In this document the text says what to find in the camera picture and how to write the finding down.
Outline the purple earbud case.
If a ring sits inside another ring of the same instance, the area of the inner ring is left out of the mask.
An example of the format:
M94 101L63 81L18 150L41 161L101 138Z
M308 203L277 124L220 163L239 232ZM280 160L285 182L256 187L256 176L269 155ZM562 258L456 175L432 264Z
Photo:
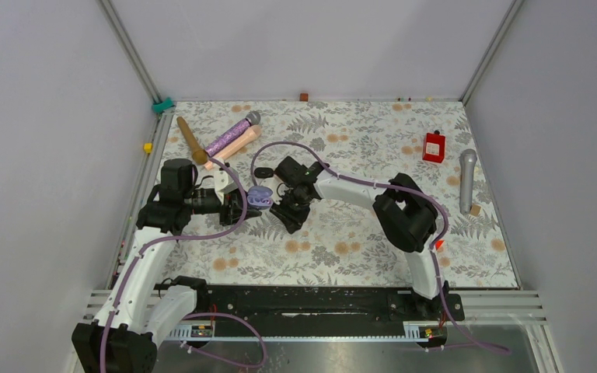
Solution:
M273 190L266 186L252 186L247 192L246 200L254 208L265 210L273 205L273 194Z

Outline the black earbud charging case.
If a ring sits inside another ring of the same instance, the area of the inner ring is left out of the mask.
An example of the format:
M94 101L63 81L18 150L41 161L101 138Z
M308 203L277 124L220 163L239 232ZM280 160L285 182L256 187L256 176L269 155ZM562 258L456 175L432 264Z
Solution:
M274 176L274 170L269 167L256 167L253 170L253 176L256 179L270 179Z

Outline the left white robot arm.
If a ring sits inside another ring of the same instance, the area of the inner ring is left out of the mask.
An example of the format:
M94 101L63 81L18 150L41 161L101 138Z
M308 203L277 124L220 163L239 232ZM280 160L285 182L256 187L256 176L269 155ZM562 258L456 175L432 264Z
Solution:
M159 347L187 315L201 319L210 308L205 280L179 277L154 307L148 307L157 277L195 214L222 213L227 233L249 211L236 171L217 162L214 186L201 188L197 167L188 159L163 163L160 182L138 212L136 231L123 270L90 323L78 323L72 344L86 372L151 372Z

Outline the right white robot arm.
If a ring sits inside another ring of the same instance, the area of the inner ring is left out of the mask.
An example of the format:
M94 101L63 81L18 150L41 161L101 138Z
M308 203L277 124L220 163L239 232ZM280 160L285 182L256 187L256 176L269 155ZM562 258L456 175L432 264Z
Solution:
M286 157L274 174L286 186L271 213L292 234L302 228L314 200L338 200L374 211L388 241L404 252L412 277L414 307L423 319L436 319L445 311L445 280L428 245L435 241L438 211L424 199L413 179L398 173L387 184L350 175L334 175L318 162L310 167Z

